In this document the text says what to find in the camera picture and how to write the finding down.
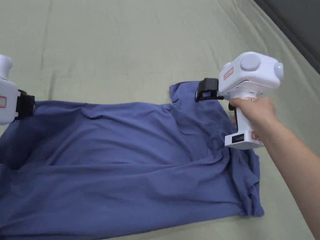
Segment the human arm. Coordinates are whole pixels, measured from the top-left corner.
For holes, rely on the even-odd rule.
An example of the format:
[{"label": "human arm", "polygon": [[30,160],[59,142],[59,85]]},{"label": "human arm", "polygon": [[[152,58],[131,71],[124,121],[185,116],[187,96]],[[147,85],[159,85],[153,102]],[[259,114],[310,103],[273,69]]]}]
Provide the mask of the human arm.
[{"label": "human arm", "polygon": [[231,99],[241,109],[264,143],[271,159],[290,189],[315,239],[320,239],[320,158],[275,115],[269,98],[256,102]]}]

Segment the white device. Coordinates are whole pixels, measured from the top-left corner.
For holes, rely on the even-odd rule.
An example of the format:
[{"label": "white device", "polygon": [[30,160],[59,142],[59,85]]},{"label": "white device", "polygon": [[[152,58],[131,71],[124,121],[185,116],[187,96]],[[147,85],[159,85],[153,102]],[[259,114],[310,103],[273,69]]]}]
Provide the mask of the white device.
[{"label": "white device", "polygon": [[0,125],[30,116],[34,111],[34,96],[27,95],[9,81],[12,66],[11,58],[0,55]]},{"label": "white device", "polygon": [[[224,65],[219,79],[205,78],[201,81],[195,100],[242,98],[256,101],[264,93],[278,88],[283,77],[283,64],[277,59],[245,52]],[[243,150],[263,147],[241,110],[230,110],[235,110],[238,132],[225,136],[225,146]]]}]

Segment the wrist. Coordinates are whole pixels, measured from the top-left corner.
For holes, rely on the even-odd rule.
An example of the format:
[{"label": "wrist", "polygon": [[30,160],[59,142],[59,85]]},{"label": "wrist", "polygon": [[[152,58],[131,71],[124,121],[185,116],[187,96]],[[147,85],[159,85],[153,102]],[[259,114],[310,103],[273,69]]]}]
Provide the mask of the wrist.
[{"label": "wrist", "polygon": [[253,128],[255,132],[262,138],[272,133],[275,126],[280,124],[280,122],[275,117],[263,118],[258,123],[254,124]]}]

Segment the sticker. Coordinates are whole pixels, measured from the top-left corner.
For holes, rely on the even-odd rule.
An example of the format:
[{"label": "sticker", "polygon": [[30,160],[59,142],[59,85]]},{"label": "sticker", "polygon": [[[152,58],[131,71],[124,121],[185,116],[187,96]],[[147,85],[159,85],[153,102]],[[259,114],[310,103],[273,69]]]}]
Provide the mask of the sticker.
[{"label": "sticker", "polygon": [[260,139],[256,136],[256,134],[254,132],[251,133],[251,138],[254,139],[254,140],[259,140]]},{"label": "sticker", "polygon": [[244,98],[244,100],[249,100],[249,101],[251,101],[251,102],[257,101],[256,98],[250,98],[250,97],[246,97],[246,98]]},{"label": "sticker", "polygon": [[233,67],[225,75],[223,75],[223,80],[226,80],[231,74],[233,74]]},{"label": "sticker", "polygon": [[5,108],[7,106],[7,98],[0,96],[0,108]]}]

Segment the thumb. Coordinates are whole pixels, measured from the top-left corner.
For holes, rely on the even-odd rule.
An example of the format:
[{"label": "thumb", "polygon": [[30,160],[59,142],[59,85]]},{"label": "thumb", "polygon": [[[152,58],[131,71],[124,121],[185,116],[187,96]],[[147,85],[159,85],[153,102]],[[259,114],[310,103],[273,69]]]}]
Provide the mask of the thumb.
[{"label": "thumb", "polygon": [[241,98],[231,98],[230,105],[239,108],[243,101]]}]

